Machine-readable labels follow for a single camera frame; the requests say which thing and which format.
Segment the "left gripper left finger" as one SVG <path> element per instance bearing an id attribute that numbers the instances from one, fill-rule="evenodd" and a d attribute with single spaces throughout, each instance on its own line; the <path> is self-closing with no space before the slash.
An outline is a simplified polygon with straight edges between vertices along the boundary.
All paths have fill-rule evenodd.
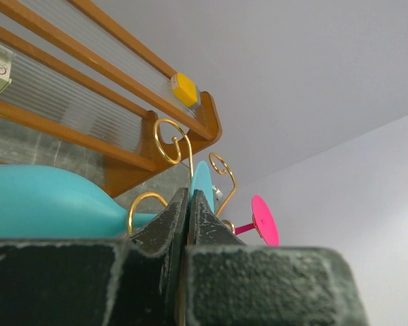
<path id="1" fill-rule="evenodd" d="M 0 325 L 175 325 L 188 189 L 128 238 L 0 239 Z"/>

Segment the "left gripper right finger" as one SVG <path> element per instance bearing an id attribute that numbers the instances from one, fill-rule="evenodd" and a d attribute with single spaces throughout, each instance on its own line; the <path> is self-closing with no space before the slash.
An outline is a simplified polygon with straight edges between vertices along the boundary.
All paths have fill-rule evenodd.
<path id="1" fill-rule="evenodd" d="M 250 246 L 198 190 L 186 247 L 187 325 L 367 325 L 350 265 L 320 247 Z"/>

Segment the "blue wine glass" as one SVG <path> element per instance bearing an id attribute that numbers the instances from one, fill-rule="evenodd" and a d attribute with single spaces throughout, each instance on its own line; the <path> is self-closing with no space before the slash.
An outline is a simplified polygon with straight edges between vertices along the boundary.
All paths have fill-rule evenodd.
<path id="1" fill-rule="evenodd" d="M 0 238 L 118 238 L 155 217 L 68 170 L 0 164 Z"/>

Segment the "pink wine glass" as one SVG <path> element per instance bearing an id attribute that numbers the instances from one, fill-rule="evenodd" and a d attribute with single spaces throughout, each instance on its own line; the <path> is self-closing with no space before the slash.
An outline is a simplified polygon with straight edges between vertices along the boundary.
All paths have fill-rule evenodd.
<path id="1" fill-rule="evenodd" d="M 273 215 L 265 200 L 259 196 L 252 196 L 252 222 L 243 226 L 236 227 L 234 234 L 236 236 L 256 230 L 259 236 L 270 247 L 277 247 L 280 244 L 279 232 Z"/>

